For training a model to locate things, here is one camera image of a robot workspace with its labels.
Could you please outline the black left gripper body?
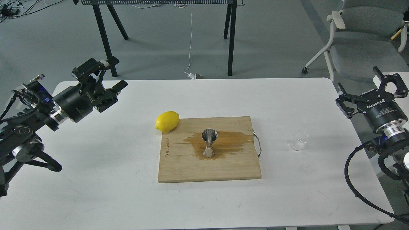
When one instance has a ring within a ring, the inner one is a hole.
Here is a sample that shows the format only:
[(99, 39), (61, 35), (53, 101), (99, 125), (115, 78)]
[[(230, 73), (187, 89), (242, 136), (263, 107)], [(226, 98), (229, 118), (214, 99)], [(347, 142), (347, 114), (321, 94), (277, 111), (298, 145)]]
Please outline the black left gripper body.
[(55, 95), (53, 101), (67, 118), (78, 123), (90, 114), (94, 108), (100, 113), (106, 109), (101, 107), (102, 104), (96, 104), (97, 100), (94, 98), (95, 86), (95, 82), (78, 83)]

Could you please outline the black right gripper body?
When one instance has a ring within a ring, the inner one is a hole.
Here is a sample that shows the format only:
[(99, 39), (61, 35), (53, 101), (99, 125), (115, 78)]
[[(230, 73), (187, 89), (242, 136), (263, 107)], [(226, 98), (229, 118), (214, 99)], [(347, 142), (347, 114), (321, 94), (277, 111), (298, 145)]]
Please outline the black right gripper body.
[(373, 133), (379, 134), (388, 126), (402, 126), (408, 121), (392, 93), (370, 90), (360, 96), (364, 99), (357, 104), (357, 110), (364, 115)]

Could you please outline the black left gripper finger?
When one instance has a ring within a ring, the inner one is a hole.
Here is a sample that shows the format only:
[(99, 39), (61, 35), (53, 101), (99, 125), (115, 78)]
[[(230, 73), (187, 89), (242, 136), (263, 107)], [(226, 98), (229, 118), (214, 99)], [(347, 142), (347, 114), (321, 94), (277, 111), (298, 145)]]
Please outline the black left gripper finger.
[(75, 67), (72, 76), (82, 86), (96, 86), (102, 83), (103, 76), (107, 70), (115, 67), (120, 61), (116, 57), (104, 61), (96, 61), (94, 58), (87, 60), (79, 67)]
[(95, 88), (95, 108), (98, 112), (102, 113), (116, 102), (118, 102), (117, 96), (128, 83), (124, 80), (120, 80), (112, 88), (104, 88), (102, 83), (98, 83)]

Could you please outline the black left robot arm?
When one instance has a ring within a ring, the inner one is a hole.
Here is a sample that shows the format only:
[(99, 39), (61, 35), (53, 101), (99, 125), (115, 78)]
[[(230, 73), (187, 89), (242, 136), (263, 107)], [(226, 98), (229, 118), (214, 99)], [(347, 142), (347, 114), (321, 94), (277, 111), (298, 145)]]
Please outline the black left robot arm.
[(96, 61), (91, 58), (80, 67), (73, 69), (72, 75), (78, 83), (55, 96), (40, 83), (44, 75), (39, 75), (22, 89), (13, 90), (13, 96), (1, 114), (1, 196), (7, 195), (9, 182), (23, 165), (47, 168), (53, 172), (62, 166), (44, 152), (44, 144), (36, 131), (48, 126), (56, 131), (66, 120), (78, 123), (94, 109), (103, 112), (118, 102), (117, 96), (127, 86), (121, 80), (111, 88), (102, 84), (106, 71), (119, 63), (116, 57)]

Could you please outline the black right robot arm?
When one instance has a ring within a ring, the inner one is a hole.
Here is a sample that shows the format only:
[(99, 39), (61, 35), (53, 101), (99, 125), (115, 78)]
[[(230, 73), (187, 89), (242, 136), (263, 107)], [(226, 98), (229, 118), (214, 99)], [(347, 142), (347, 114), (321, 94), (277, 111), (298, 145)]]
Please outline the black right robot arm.
[(384, 75), (378, 67), (373, 71), (380, 80), (377, 89), (370, 90), (359, 96), (349, 94), (342, 84), (336, 104), (346, 116), (351, 119), (360, 113), (375, 134), (379, 136), (356, 147), (346, 160), (344, 176), (347, 185), (354, 195), (370, 207), (387, 214), (404, 224), (408, 218), (403, 215), (385, 211), (361, 195), (353, 186), (349, 177), (350, 161), (360, 150), (372, 150), (378, 155), (377, 164), (380, 170), (389, 178), (402, 182), (405, 201), (408, 201), (408, 146), (409, 133), (403, 126), (408, 117), (396, 102), (397, 98), (408, 96), (408, 88), (399, 74)]

